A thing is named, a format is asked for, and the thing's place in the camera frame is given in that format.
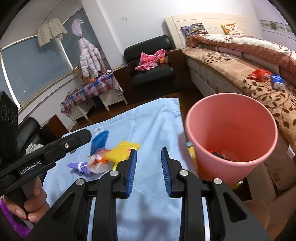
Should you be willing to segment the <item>person's left hand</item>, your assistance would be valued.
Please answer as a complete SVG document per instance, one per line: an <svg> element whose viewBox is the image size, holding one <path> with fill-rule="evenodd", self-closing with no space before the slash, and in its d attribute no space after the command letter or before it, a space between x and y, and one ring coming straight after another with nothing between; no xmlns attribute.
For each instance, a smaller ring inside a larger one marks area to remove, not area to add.
<svg viewBox="0 0 296 241"><path fill-rule="evenodd" d="M3 196L3 199L11 213L19 218L28 219L31 223L38 223L50 208L48 202L46 201L47 194L43 189L43 184L39 177L34 179L32 193L33 197L27 200L24 204L25 209L19 207L5 195Z"/></svg>

